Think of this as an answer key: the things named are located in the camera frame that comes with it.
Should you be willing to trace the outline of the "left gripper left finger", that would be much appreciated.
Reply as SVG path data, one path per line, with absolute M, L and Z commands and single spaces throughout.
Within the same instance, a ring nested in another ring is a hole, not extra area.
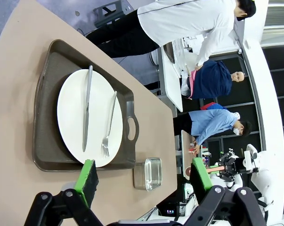
M 94 160 L 86 160 L 73 188 L 53 196 L 49 192 L 38 193 L 31 205 L 26 226 L 60 226 L 64 219 L 74 219 L 79 226 L 101 226 L 91 210 L 98 176 Z

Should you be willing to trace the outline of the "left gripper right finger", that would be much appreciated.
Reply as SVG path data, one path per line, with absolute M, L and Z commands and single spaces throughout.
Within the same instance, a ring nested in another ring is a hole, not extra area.
M 184 223 L 185 226 L 208 226 L 214 217 L 225 219 L 231 226 L 267 224 L 253 191 L 241 187 L 232 192 L 222 186 L 214 186 L 201 158 L 192 160 L 190 183 L 198 206 Z

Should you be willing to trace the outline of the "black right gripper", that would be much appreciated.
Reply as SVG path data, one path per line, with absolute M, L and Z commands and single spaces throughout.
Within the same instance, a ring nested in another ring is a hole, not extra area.
M 243 158 L 233 158 L 235 153 L 229 151 L 219 158 L 218 165 L 226 165 L 227 173 L 220 175 L 220 178 L 225 182 L 233 182 L 236 174 L 244 172 Z

